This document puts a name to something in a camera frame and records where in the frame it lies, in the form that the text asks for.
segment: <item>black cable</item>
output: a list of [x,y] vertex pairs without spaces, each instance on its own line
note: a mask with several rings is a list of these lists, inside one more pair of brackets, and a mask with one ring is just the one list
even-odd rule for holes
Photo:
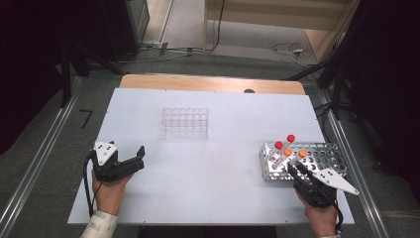
[[94,153],[95,153],[95,151],[91,151],[89,153],[89,155],[85,158],[84,164],[83,164],[84,190],[86,192],[87,206],[89,208],[89,216],[90,217],[93,215],[94,209],[93,209],[93,204],[90,202],[89,184],[87,183],[87,165],[89,164],[89,161],[94,156]]
[[[222,16],[223,16],[223,11],[225,8],[225,2],[226,0],[223,0],[222,2],[222,8],[220,9],[220,15],[219,15],[219,20],[218,20],[218,26],[217,26],[217,41],[216,44],[213,46],[213,48],[209,51],[204,50],[204,52],[202,51],[201,48],[166,48],[163,51],[175,51],[175,52],[184,52],[184,53],[188,53],[188,49],[191,49],[191,52],[195,52],[195,53],[212,53],[216,50],[216,48],[219,46],[219,42],[220,42],[220,26],[222,25]],[[156,48],[156,47],[148,47],[148,48],[154,48],[157,50],[161,50],[160,48]]]
[[337,224],[336,224],[336,232],[341,231],[341,225],[343,224],[344,217],[343,217],[343,212],[340,210],[336,201],[331,199],[331,197],[329,197],[327,194],[325,194],[324,191],[319,189],[317,186],[313,186],[313,188],[315,188],[315,190],[317,190],[317,192],[319,194],[321,194],[325,199],[327,199],[328,202],[330,202],[334,206],[334,208],[337,210],[337,215],[339,216],[339,222],[337,222]]
[[99,184],[98,188],[96,188],[95,193],[93,194],[93,198],[92,198],[92,202],[91,202],[92,206],[95,203],[96,194],[98,193],[99,188],[101,188],[102,184],[104,183],[104,179],[101,181],[101,183]]

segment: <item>cable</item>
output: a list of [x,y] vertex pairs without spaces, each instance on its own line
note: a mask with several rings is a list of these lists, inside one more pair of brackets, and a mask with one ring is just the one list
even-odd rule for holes
[[101,188],[101,186],[102,186],[102,184],[104,183],[104,180],[102,180],[101,181],[101,183],[99,183],[99,186],[98,186],[98,188],[96,189],[96,191],[95,191],[95,194],[93,194],[93,198],[92,198],[92,202],[91,202],[91,204],[92,204],[92,206],[93,206],[93,204],[95,203],[95,198],[96,198],[96,194],[98,193],[98,191],[99,191],[99,188]]
[[209,50],[209,51],[205,50],[203,52],[200,48],[166,48],[164,50],[160,49],[160,48],[154,48],[154,47],[152,47],[152,48],[159,49],[161,51],[169,51],[169,52],[174,51],[174,52],[184,52],[184,53],[195,52],[195,53],[198,53],[198,54],[209,54],[209,53],[214,52],[216,50],[216,48],[218,47],[219,42],[220,42],[220,27],[222,25],[222,16],[223,16],[224,8],[225,8],[225,2],[226,2],[226,0],[223,0],[222,8],[220,9],[219,24],[217,26],[217,41],[216,41],[216,44],[213,46],[213,48],[211,50]]
[[84,181],[84,190],[86,192],[86,199],[87,199],[87,207],[89,208],[89,216],[93,215],[94,209],[93,204],[90,202],[90,192],[89,192],[89,184],[87,183],[87,165],[89,161],[93,158],[95,151],[91,151],[89,155],[85,158],[83,164],[83,181]]
[[[315,54],[317,54],[317,53],[318,53],[318,51],[321,49],[321,46],[324,44],[324,42],[325,42],[325,40],[327,39],[328,35],[330,35],[330,34],[333,32],[333,30],[337,27],[337,25],[339,24],[340,19],[341,19],[341,17],[343,16],[344,10],[346,9],[346,7],[347,7],[347,5],[349,4],[349,2],[350,2],[350,0],[348,0],[348,1],[347,1],[346,5],[344,5],[343,10],[342,10],[342,12],[340,13],[339,19],[338,19],[338,20],[337,20],[337,22],[336,22],[336,25],[334,25],[334,27],[333,27],[333,28],[332,28],[332,29],[331,29],[331,30],[327,33],[327,35],[325,35],[325,37],[324,37],[324,39],[322,40],[321,44],[319,45],[318,49],[315,51]],[[356,7],[357,5],[358,5],[358,4],[355,4],[355,5],[353,6],[352,10],[350,11],[349,15],[347,15],[346,20],[344,21],[345,23],[347,22],[347,20],[349,20],[349,17],[352,15],[353,10],[355,10],[355,7]]]

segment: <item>floor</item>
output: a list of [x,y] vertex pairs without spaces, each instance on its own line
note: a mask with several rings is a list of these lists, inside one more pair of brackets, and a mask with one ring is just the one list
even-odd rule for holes
[[[166,29],[157,30],[157,34],[147,32],[148,43],[161,45],[168,42],[167,46],[171,48],[200,47],[202,34],[198,25],[202,22],[191,21],[191,24],[196,24],[196,27],[192,25],[186,27],[185,24],[188,24],[188,21],[185,20],[187,18],[182,19],[184,8],[180,6],[185,6],[182,4],[188,3],[191,4],[191,7],[199,8],[202,1],[175,0],[171,5],[170,1],[149,0],[149,3],[151,12],[167,13],[170,6],[173,11],[168,18],[166,16],[158,17],[160,25],[166,26]],[[154,3],[161,4],[161,9],[158,9],[158,5],[154,8]],[[194,14],[197,15],[195,16],[197,19],[200,17],[197,12],[193,12],[191,17]],[[213,23],[209,22],[208,24],[210,31],[208,48],[210,48],[213,46],[211,39]],[[223,29],[238,31],[238,33],[232,34],[232,37],[229,38]],[[218,51],[213,54],[187,58],[186,54],[182,53],[166,52],[164,56],[160,56],[159,51],[147,50],[141,52],[135,59],[122,62],[118,66],[131,73],[284,79],[304,68],[298,62],[305,65],[316,63],[316,60],[310,57],[311,49],[306,45],[307,39],[300,30],[278,30],[282,31],[280,35],[274,34],[271,28],[235,27],[234,25],[229,26],[228,23],[222,23],[220,48],[218,47]],[[260,36],[265,36],[261,35],[260,31],[269,37],[260,38]],[[238,43],[237,37],[245,34],[248,34],[249,37]],[[299,56],[296,58],[298,60],[296,62],[288,54],[281,55],[271,50],[271,47],[276,44],[294,42],[307,46],[305,53],[309,58]],[[314,107],[324,103],[322,93],[329,93],[328,90],[325,92],[315,86],[314,81],[318,76],[319,73],[314,73],[299,80],[304,85],[305,92],[310,96]],[[0,179],[4,181],[0,184],[0,206],[2,209],[5,210],[7,205],[16,204],[10,202],[9,199],[13,194],[16,194],[20,185],[30,186],[30,193],[20,196],[21,203],[19,204],[21,206],[17,207],[16,216],[8,222],[5,222],[2,217],[0,237],[76,237],[84,229],[83,226],[70,226],[66,222],[80,183],[84,157],[96,139],[112,92],[119,86],[121,75],[95,66],[89,77],[76,77],[73,73],[73,78],[72,103],[67,108],[60,109],[61,94],[59,92],[28,125],[15,145],[8,152],[0,155],[0,168],[2,168]],[[93,113],[83,127],[87,116],[85,110],[90,110]],[[341,114],[340,123],[344,127],[347,139],[371,192],[371,199],[377,206],[388,234],[382,236],[375,234],[360,198],[349,196],[348,201],[356,224],[345,226],[343,236],[420,237],[418,232],[418,227],[420,227],[419,204],[412,195],[409,185],[399,177],[389,176],[381,170],[371,169],[375,158],[370,150],[365,132],[357,122],[350,120],[346,111],[341,111]],[[64,115],[65,120],[57,121],[57,115]],[[319,122],[320,126],[325,125],[326,136],[332,141],[337,140],[332,124],[323,123],[321,120]],[[41,169],[37,174],[27,178],[25,174],[28,168],[32,167],[31,162],[34,160],[40,161]],[[4,229],[3,225],[10,223],[13,226],[7,226],[8,228]],[[114,237],[137,237],[138,235],[138,226],[121,225],[117,227]],[[278,226],[276,235],[277,237],[312,237],[307,224]]]

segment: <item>gray carpet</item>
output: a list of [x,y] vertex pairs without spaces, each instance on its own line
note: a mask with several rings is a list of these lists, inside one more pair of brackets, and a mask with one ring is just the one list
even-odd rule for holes
[[[179,56],[167,53],[158,57],[154,50],[140,53],[134,60],[161,60]],[[294,62],[276,60],[246,59],[212,55],[193,56],[156,62],[123,62],[119,67],[131,73],[173,73],[190,75],[217,75],[244,78],[282,79],[299,72],[302,68]],[[83,79],[74,107],[52,148],[50,156],[35,183],[9,237],[78,237],[84,227],[66,224],[74,202],[77,186],[82,177],[84,157],[91,149],[101,127],[113,89],[119,86],[121,75],[107,69],[97,68]],[[319,90],[314,87],[313,77],[302,78],[305,91],[315,105],[320,105]],[[59,109],[60,92],[46,105],[36,119],[28,126],[13,148],[0,156],[0,205],[4,208],[8,197],[16,188],[34,152]],[[80,109],[93,110],[84,129],[86,113]],[[420,218],[404,216],[407,212],[419,210],[408,184],[399,177],[387,176],[370,167],[375,159],[364,132],[358,123],[348,120],[346,111],[341,111],[342,122],[351,146],[358,159],[368,186],[391,237],[417,237]],[[327,135],[334,141],[334,134],[328,124]],[[343,237],[373,237],[368,219],[358,197],[348,197],[350,208],[356,220],[355,225],[343,227]],[[136,237],[139,227],[120,225],[114,237]],[[277,237],[313,237],[308,224],[278,226]]]

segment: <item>metal rail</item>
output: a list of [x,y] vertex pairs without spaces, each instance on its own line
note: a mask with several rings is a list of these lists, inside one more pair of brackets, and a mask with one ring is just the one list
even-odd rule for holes
[[[320,90],[321,100],[323,103],[331,102],[330,97],[326,89]],[[329,112],[328,119],[331,123],[333,131],[337,137],[337,141],[342,149],[342,152],[347,158],[347,166],[350,167],[349,174],[355,183],[356,188],[361,192],[359,198],[361,199],[362,206],[364,207],[367,220],[370,224],[370,228],[374,234],[374,237],[390,237],[389,233],[383,223],[380,212],[376,207],[376,203],[373,199],[372,194],[368,189],[368,184],[362,174],[361,169],[358,166],[355,155],[353,154],[350,143],[344,133],[341,121],[337,121],[334,115]]]
[[22,178],[16,190],[10,196],[9,201],[6,204],[6,209],[4,210],[0,219],[1,238],[9,236],[9,233],[12,230],[12,227],[15,224],[19,213],[24,207],[25,202],[31,193],[31,190],[34,187],[34,184],[37,181],[37,178],[40,175],[44,164],[47,161],[47,158],[49,157],[53,145],[58,138],[59,133],[61,132],[61,129],[71,112],[71,109],[73,108],[74,102],[76,101],[79,93],[79,88],[82,86],[83,82],[84,80],[82,80],[80,77],[77,77],[74,80],[71,89],[74,92],[72,97],[70,98],[67,105],[58,111],[52,126],[47,132],[47,135],[41,143],[40,148],[38,149],[30,166],[25,172],[24,177]]

